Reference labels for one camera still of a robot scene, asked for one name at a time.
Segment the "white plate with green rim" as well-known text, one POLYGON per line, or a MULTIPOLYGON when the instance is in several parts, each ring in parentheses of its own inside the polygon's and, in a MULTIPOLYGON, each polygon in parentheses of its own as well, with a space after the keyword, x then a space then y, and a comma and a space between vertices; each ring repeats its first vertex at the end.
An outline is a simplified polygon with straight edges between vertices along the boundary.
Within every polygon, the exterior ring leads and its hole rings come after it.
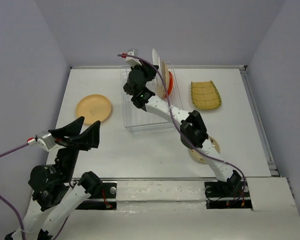
POLYGON ((162 73, 161 72, 161 60, 160 60, 159 54, 155 48, 152 49, 152 63, 154 66, 158 67, 157 70, 161 74, 162 73))

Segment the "orange round plate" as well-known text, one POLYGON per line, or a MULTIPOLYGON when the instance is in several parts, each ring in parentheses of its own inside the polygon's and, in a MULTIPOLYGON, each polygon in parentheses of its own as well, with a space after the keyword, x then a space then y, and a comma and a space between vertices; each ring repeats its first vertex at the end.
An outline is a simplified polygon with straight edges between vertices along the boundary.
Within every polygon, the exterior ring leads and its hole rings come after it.
POLYGON ((167 93, 168 93, 168 96, 170 96, 170 94, 172 93, 172 90, 173 90, 173 86, 174 86, 174 77, 170 71, 168 71, 168 73, 169 73, 169 85, 168 85, 167 93))

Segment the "small cream plate with flowers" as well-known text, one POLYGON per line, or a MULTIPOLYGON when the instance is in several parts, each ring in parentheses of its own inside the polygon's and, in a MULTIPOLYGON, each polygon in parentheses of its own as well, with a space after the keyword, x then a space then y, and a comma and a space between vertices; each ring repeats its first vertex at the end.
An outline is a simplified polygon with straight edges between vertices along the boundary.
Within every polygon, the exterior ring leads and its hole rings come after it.
MULTIPOLYGON (((212 136, 210 136, 209 139, 214 149, 218 152, 218 154, 220 154, 219 143, 212 136)), ((207 165, 206 159, 194 149, 188 149, 188 153, 194 161, 207 165)))

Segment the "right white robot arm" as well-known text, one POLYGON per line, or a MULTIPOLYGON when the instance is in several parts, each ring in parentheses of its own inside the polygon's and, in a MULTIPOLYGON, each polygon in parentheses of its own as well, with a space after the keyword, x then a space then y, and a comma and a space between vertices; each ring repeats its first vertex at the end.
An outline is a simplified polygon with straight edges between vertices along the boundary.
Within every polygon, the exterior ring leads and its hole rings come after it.
POLYGON ((232 196, 238 191, 242 176, 232 164, 222 159, 213 146, 201 114, 170 105, 168 100, 161 99, 147 88, 147 82, 158 73, 157 68, 145 63, 132 66, 123 86, 124 92, 132 96, 131 101, 136 108, 171 122, 179 132, 182 144, 205 158, 217 178, 217 189, 225 196, 232 196))

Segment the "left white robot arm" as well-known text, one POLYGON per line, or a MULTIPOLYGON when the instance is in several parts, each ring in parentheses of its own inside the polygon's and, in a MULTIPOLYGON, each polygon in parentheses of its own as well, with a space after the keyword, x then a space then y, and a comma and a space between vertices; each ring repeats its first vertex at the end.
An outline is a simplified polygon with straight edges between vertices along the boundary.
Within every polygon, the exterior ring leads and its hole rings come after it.
POLYGON ((100 194, 102 180, 92 171, 85 172, 71 188, 73 173, 80 151, 96 149, 100 143, 99 120, 81 131, 85 118, 58 129, 42 131, 28 140, 31 146, 39 145, 47 152, 56 150, 53 164, 37 165, 28 185, 32 188, 30 210, 20 226, 5 236, 7 240, 51 240, 57 228, 89 197, 100 194))

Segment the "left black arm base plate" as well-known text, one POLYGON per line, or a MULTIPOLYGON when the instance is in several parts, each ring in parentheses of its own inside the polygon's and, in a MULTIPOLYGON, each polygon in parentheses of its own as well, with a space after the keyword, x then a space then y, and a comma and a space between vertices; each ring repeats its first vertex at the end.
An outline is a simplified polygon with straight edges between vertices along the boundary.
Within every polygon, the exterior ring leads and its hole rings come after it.
POLYGON ((84 200, 76 210, 116 210, 117 209, 117 182, 105 181, 98 193, 94 193, 84 200))

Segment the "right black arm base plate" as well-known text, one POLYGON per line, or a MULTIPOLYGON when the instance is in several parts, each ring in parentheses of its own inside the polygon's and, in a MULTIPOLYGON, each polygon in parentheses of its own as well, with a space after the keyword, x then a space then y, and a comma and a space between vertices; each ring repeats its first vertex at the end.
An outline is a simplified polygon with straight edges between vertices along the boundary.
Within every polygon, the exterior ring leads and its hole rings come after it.
POLYGON ((214 209, 253 209, 248 183, 243 187, 243 181, 235 192, 225 193, 218 189, 217 181, 204 183, 206 208, 214 209))

